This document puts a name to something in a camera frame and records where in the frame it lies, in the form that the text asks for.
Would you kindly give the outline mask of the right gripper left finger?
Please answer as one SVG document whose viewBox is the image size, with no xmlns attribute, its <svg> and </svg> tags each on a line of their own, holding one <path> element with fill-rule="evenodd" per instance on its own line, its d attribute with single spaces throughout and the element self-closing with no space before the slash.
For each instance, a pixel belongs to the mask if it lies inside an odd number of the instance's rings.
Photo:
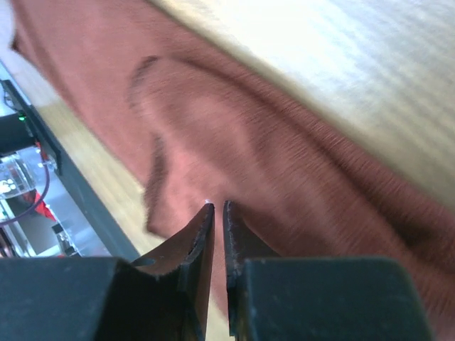
<svg viewBox="0 0 455 341">
<path fill-rule="evenodd" d="M 1 260 L 2 340 L 204 340 L 215 208 L 162 244 L 117 257 Z"/>
</svg>

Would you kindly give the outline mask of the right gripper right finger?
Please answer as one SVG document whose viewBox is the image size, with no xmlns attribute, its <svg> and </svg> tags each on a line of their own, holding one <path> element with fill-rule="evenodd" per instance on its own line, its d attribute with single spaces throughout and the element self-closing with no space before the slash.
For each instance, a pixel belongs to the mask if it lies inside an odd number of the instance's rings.
<svg viewBox="0 0 455 341">
<path fill-rule="evenodd" d="M 230 334 L 236 340 L 432 340 L 408 273 L 381 257 L 282 257 L 223 208 Z"/>
</svg>

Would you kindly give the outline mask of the brown towel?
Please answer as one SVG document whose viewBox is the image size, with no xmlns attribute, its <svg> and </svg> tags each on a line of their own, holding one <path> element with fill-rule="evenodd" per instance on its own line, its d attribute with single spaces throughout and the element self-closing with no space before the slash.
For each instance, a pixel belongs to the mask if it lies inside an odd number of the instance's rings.
<svg viewBox="0 0 455 341">
<path fill-rule="evenodd" d="M 235 201 L 285 256 L 379 254 L 454 334 L 454 216 L 147 1 L 14 1 L 15 49 L 146 185 L 169 237 Z"/>
</svg>

